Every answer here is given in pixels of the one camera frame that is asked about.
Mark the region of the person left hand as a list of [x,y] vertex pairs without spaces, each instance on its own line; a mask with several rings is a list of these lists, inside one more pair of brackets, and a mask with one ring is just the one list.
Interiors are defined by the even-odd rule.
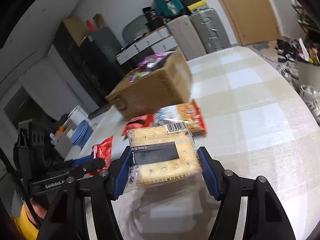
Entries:
[[47,214],[47,210],[38,201],[34,199],[31,199],[31,204],[33,205],[33,208],[38,217],[44,219]]

